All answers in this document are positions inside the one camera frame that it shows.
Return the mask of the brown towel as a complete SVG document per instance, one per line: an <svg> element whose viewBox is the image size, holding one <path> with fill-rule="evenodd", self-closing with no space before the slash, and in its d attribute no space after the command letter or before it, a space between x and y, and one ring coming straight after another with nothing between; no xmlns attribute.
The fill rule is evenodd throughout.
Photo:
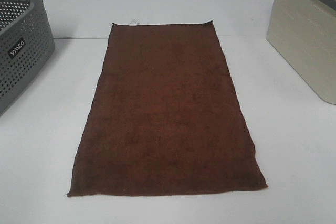
<svg viewBox="0 0 336 224"><path fill-rule="evenodd" d="M212 22L113 24L68 197L267 188Z"/></svg>

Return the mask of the white towel label tag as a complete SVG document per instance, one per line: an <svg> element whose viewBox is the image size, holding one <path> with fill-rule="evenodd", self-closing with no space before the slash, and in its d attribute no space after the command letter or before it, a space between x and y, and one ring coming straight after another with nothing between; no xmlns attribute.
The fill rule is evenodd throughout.
<svg viewBox="0 0 336 224"><path fill-rule="evenodd" d="M138 24L139 22L136 19L131 20L131 22L129 23L130 26L137 26Z"/></svg>

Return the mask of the beige storage bin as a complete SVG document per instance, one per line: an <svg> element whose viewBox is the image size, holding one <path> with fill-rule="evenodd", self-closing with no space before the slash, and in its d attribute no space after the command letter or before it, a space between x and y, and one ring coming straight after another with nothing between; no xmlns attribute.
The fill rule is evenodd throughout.
<svg viewBox="0 0 336 224"><path fill-rule="evenodd" d="M335 104L335 0L274 0L267 40L320 99Z"/></svg>

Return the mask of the grey perforated plastic basket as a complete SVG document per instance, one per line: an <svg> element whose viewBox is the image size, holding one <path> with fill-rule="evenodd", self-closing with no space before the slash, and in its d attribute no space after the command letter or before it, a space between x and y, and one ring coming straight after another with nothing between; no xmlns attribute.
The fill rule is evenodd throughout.
<svg viewBox="0 0 336 224"><path fill-rule="evenodd" d="M43 0L1 0L1 112L30 85L54 50Z"/></svg>

